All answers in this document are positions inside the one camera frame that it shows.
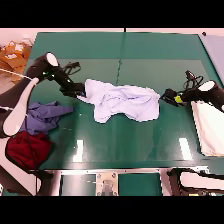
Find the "dark red cloth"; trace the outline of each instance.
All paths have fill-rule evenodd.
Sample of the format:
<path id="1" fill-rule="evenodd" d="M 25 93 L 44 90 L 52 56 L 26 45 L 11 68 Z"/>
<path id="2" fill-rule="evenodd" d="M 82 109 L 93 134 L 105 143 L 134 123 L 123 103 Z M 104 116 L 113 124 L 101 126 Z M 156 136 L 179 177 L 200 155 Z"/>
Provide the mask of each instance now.
<path id="1" fill-rule="evenodd" d="M 8 140 L 6 153 L 11 160 L 23 168 L 35 170 L 46 160 L 52 146 L 53 143 L 49 141 L 45 134 L 30 135 L 28 132 L 23 131 Z"/>

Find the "green table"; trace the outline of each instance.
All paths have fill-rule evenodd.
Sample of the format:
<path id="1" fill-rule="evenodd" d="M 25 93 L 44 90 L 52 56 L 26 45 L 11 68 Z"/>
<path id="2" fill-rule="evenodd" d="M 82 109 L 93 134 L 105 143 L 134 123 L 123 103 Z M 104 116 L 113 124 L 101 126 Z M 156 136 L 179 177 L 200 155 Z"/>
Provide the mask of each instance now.
<path id="1" fill-rule="evenodd" d="M 185 71 L 221 82 L 197 35 L 159 33 L 38 33 L 28 66 L 38 56 L 52 52 L 61 65 L 79 61 L 75 82 L 87 78 L 114 85 L 182 90 Z M 59 101 L 74 112 L 61 118 L 51 131 L 55 147 L 40 169 L 115 169 L 209 165 L 224 174 L 222 158 L 208 158 L 200 146 L 190 105 L 176 108 L 160 103 L 159 119 L 138 123 L 125 115 L 112 116 L 106 124 L 93 118 L 93 105 L 65 97 L 56 82 L 38 84 L 31 102 Z M 184 160 L 179 138 L 186 138 L 192 160 Z M 73 162 L 76 142 L 83 140 L 82 162 Z"/>

